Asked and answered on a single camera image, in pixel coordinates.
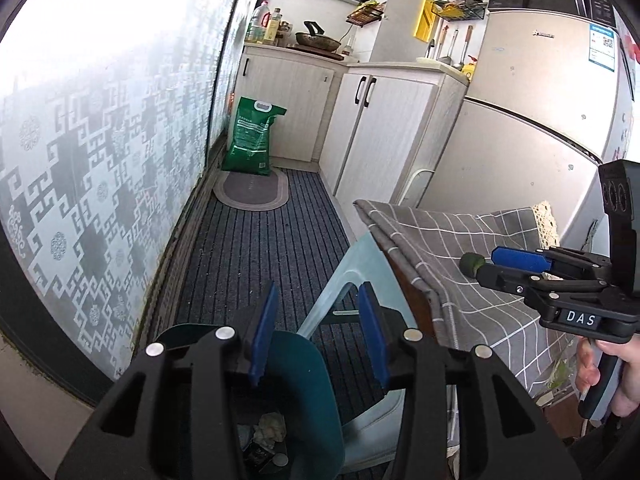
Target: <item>trash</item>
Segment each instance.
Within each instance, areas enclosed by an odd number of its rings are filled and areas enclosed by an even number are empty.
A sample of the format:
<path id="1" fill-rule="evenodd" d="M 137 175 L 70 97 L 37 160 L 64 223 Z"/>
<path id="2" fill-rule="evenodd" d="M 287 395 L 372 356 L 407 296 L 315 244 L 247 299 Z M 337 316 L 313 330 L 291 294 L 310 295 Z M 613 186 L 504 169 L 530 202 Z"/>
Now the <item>trash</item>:
<path id="1" fill-rule="evenodd" d="M 247 467 L 260 471 L 274 457 L 274 452 L 265 449 L 257 442 L 250 443 L 244 452 L 242 452 L 242 460 Z"/>
<path id="2" fill-rule="evenodd" d="M 241 97 L 236 113 L 234 138 L 222 163 L 222 170 L 267 176 L 271 174 L 269 128 L 276 116 L 286 112 L 285 108 Z"/>
<path id="3" fill-rule="evenodd" d="M 273 449 L 276 442 L 284 441 L 287 436 L 284 417 L 276 412 L 261 416 L 260 422 L 254 426 L 254 429 L 254 442 L 269 450 Z"/>
<path id="4" fill-rule="evenodd" d="M 278 467 L 284 467 L 289 463 L 289 457 L 284 453 L 276 453 L 271 461 Z"/>
<path id="5" fill-rule="evenodd" d="M 238 440 L 240 442 L 240 449 L 244 449 L 251 440 L 251 426 L 238 424 Z"/>

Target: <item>floor mat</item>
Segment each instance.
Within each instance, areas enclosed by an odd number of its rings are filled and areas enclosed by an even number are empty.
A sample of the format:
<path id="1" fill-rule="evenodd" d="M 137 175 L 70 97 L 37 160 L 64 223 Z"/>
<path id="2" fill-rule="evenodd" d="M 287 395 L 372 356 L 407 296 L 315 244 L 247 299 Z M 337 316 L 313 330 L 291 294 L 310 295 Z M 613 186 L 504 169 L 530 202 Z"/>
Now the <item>floor mat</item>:
<path id="1" fill-rule="evenodd" d="M 289 200 L 289 179 L 277 168 L 269 176 L 221 171 L 213 192 L 220 202 L 244 211 L 270 211 Z"/>
<path id="2" fill-rule="evenodd" d="M 271 211 L 230 208 L 211 197 L 191 256 L 176 323 L 225 324 L 272 279 L 282 308 L 278 330 L 295 332 L 349 247 L 320 177 L 282 170 L 289 201 Z M 349 294 L 339 309 L 354 308 Z M 321 326 L 312 341 L 327 363 L 343 423 L 383 397 L 372 376 L 358 324 Z M 344 475 L 380 480 L 385 465 Z"/>

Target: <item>lace trim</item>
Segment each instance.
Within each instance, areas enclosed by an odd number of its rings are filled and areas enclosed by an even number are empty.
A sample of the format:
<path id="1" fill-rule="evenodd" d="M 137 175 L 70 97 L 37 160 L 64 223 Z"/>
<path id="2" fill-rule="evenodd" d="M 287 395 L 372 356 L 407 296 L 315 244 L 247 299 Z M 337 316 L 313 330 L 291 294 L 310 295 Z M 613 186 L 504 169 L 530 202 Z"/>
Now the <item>lace trim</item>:
<path id="1" fill-rule="evenodd" d="M 558 247 L 560 245 L 560 237 L 558 236 L 558 224 L 551 212 L 551 206 L 546 200 L 532 207 L 533 215 L 536 218 L 536 226 L 538 227 L 538 236 L 540 238 L 540 247 L 548 249 L 549 247 Z"/>

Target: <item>green ball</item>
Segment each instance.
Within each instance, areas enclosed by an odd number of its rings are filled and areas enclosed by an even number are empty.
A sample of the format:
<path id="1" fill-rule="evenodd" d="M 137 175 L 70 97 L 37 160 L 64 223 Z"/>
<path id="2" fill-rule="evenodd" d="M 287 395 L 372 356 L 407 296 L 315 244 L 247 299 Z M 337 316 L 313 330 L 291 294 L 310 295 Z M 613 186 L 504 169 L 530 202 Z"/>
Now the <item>green ball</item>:
<path id="1" fill-rule="evenodd" d="M 482 254 L 465 253 L 462 255 L 462 258 L 460 258 L 458 267 L 460 268 L 460 272 L 462 272 L 462 274 L 474 280 L 476 278 L 476 272 L 478 272 L 478 269 L 485 263 L 486 260 L 484 259 L 484 256 L 482 256 Z"/>

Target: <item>gray checkered cloth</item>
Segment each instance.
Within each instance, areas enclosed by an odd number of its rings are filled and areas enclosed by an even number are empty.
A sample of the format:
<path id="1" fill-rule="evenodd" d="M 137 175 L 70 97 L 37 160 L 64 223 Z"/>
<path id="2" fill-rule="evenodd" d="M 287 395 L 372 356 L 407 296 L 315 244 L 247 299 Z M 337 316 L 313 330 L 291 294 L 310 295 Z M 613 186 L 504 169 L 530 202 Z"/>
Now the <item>gray checkered cloth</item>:
<path id="1" fill-rule="evenodd" d="M 471 350 L 494 349 L 532 395 L 546 382 L 571 335 L 542 328 L 522 298 L 482 288 L 458 269 L 467 252 L 486 257 L 497 246 L 540 248 L 531 208 L 490 214 L 448 214 L 368 200 L 354 205 L 373 237 L 431 305 L 438 342 Z M 449 445 L 458 443 L 457 400 L 451 389 Z"/>

